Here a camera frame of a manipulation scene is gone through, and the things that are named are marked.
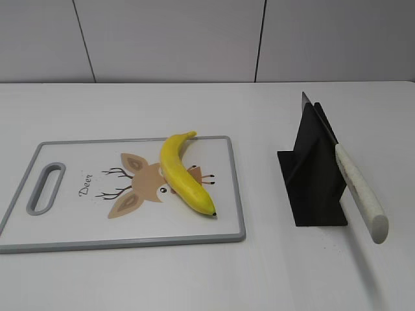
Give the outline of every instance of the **white table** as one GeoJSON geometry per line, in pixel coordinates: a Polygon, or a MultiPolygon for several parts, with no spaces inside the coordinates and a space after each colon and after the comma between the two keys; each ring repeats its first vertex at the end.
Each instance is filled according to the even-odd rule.
{"type": "Polygon", "coordinates": [[[244,242],[0,255],[2,310],[412,310],[415,84],[10,84],[0,86],[0,213],[41,141],[233,141],[244,242]],[[277,150],[291,150],[301,92],[385,208],[375,245],[349,190],[347,227],[295,227],[277,150]]]}

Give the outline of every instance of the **cutting board handle hole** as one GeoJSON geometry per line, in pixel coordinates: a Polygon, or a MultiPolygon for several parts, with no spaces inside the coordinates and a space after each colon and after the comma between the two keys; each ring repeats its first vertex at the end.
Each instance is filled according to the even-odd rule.
{"type": "Polygon", "coordinates": [[[50,163],[43,168],[26,206],[30,215],[38,216],[51,209],[65,169],[65,165],[59,162],[50,163]]]}

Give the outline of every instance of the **white knife handle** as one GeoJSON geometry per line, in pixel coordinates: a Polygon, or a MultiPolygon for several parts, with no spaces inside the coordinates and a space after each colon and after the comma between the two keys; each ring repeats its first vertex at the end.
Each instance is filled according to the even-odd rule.
{"type": "Polygon", "coordinates": [[[335,150],[337,165],[355,199],[372,240],[376,244],[383,243],[388,236],[389,221],[381,204],[343,146],[337,144],[335,150]]]}

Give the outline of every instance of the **kitchen knife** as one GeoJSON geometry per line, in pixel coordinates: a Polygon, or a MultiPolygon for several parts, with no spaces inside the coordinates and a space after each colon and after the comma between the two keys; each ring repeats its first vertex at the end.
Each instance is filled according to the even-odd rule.
{"type": "MultiPolygon", "coordinates": [[[[306,103],[311,103],[307,95],[303,92],[302,108],[304,109],[306,103]]],[[[322,112],[321,106],[317,103],[312,105],[314,112],[324,131],[327,133],[330,141],[333,143],[335,149],[336,162],[347,186],[355,200],[357,207],[363,217],[364,223],[369,230],[372,240],[376,244],[381,244],[386,240],[389,231],[389,221],[385,212],[379,203],[373,190],[369,187],[366,180],[363,178],[360,170],[350,159],[350,156],[345,151],[343,146],[338,143],[333,130],[328,123],[326,116],[322,112]]]]}

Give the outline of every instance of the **knife holder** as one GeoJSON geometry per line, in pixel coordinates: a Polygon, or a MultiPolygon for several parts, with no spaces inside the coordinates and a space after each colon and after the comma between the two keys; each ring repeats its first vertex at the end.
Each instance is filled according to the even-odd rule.
{"type": "Polygon", "coordinates": [[[297,227],[347,225],[339,200],[346,187],[335,159],[334,135],[319,103],[307,103],[293,151],[279,151],[278,159],[297,227]]]}

